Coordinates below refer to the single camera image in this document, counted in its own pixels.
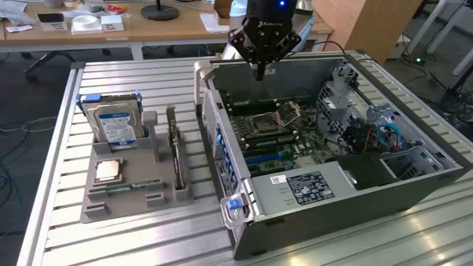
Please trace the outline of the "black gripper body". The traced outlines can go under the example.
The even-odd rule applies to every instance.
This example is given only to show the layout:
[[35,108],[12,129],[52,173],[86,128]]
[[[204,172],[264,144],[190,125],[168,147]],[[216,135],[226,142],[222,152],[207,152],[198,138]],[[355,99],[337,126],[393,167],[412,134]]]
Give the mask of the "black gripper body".
[[296,1],[248,1],[246,18],[259,19],[259,37],[256,41],[259,59],[263,39],[272,32],[288,32],[294,30],[292,19],[295,9]]

